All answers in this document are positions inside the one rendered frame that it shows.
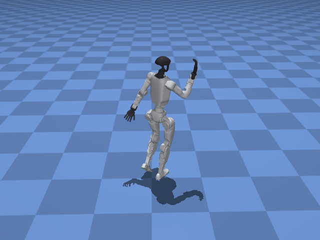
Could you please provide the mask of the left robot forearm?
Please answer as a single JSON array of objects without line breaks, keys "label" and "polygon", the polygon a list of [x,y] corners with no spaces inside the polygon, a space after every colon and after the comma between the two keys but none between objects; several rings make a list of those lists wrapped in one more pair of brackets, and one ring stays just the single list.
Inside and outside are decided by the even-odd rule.
[{"label": "left robot forearm", "polygon": [[137,97],[135,98],[134,102],[133,102],[133,105],[132,105],[132,108],[136,109],[136,107],[139,105],[139,103],[141,102],[141,100],[143,99],[143,95],[140,93],[140,90],[139,92],[137,93],[136,95]]}]

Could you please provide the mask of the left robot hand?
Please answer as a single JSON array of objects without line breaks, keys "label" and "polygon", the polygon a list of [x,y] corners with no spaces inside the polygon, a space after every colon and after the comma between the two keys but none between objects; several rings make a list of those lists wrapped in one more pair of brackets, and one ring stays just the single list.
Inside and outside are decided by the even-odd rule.
[{"label": "left robot hand", "polygon": [[[132,106],[133,106],[133,104],[131,105],[131,107],[130,107],[130,110],[127,112],[127,114],[124,116],[124,118],[126,117],[126,119],[125,120],[127,120],[127,118],[128,118],[128,120],[127,121],[129,121],[129,119],[130,119],[130,121],[129,122],[131,122],[131,120],[132,120],[132,117],[133,117],[133,120],[135,120],[135,111],[136,111],[136,109],[137,109],[137,107],[136,107],[136,109],[134,109],[134,108],[132,108]],[[130,118],[131,117],[131,118]]]}]

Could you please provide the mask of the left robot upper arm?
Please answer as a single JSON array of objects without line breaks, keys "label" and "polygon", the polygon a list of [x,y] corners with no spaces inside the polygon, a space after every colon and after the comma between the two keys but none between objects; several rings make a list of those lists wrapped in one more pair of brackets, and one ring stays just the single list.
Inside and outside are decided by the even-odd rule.
[{"label": "left robot upper arm", "polygon": [[149,72],[147,74],[147,77],[142,85],[142,88],[140,89],[140,93],[143,95],[143,96],[146,96],[148,94],[148,90],[147,88],[151,85],[151,76],[152,74],[154,74],[154,72]]}]

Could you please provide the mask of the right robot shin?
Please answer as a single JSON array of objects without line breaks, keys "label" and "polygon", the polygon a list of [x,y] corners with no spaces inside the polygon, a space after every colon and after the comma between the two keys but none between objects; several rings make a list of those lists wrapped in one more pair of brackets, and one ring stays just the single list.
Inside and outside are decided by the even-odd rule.
[{"label": "right robot shin", "polygon": [[158,169],[158,173],[160,172],[160,174],[163,173],[164,168],[165,168],[165,164],[168,161],[169,158],[169,154],[170,154],[170,146],[166,146],[164,153],[160,152],[159,154],[159,169]]}]

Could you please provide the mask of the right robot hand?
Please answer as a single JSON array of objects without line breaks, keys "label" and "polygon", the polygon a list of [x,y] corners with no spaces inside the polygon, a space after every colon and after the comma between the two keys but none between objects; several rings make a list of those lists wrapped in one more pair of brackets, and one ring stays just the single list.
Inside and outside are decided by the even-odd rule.
[{"label": "right robot hand", "polygon": [[197,75],[197,69],[198,69],[198,62],[196,61],[196,59],[193,59],[193,61],[195,62],[195,65],[194,65],[194,69],[193,69],[193,72],[191,72],[191,79],[194,80],[195,79],[195,76]]}]

